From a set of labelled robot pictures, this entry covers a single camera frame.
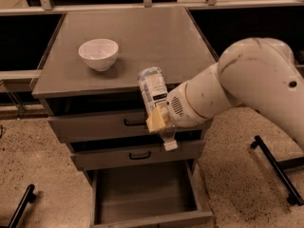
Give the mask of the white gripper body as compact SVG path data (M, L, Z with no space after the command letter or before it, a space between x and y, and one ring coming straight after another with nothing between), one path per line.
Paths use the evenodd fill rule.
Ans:
M176 127L194 127L207 121L198 114L187 100L187 83L182 83L171 90L166 98L167 110Z

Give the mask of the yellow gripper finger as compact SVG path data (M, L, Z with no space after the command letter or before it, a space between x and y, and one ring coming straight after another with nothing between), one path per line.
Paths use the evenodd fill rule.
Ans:
M146 120L146 124L150 132L158 132L166 127L161 109L158 106L152 110L151 114Z

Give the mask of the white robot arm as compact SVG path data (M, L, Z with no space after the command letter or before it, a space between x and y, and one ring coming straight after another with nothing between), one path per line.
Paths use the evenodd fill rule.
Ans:
M146 90L159 104L147 104L150 132L175 149L178 127L194 127L244 104L304 145L304 79L291 49L272 38L247 38L229 46L218 61L171 91L153 75Z

